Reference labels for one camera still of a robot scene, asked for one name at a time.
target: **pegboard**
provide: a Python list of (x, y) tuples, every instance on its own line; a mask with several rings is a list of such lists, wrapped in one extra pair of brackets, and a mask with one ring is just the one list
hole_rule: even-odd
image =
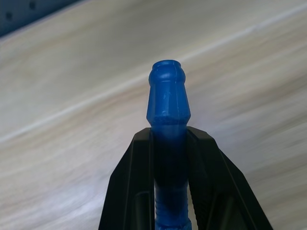
[(0, 0), (0, 37), (79, 0)]

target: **black holder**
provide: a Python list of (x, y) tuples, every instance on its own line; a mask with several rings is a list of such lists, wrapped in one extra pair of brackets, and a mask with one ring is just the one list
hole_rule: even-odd
[[(99, 230), (154, 230), (150, 128), (136, 133), (113, 171)], [(188, 127), (189, 187), (199, 230), (272, 230), (243, 173), (206, 132)]]

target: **wood grain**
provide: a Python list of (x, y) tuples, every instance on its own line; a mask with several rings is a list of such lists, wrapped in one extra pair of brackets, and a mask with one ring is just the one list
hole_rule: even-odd
[(166, 58), (274, 229), (307, 227), (306, 1), (93, 0), (0, 41), (1, 230), (98, 228)]

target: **rounded tip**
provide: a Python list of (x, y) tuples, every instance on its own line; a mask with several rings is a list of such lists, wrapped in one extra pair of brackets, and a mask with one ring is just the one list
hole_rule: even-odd
[(149, 75), (149, 84), (161, 81), (185, 82), (186, 75), (181, 68), (181, 64), (175, 60), (162, 60), (153, 65), (153, 70)]

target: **blue cylindrical object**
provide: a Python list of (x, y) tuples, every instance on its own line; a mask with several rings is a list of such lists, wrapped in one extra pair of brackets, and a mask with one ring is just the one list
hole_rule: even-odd
[(187, 123), (190, 109), (179, 62), (155, 63), (147, 120), (154, 137), (156, 230), (191, 230), (188, 218)]

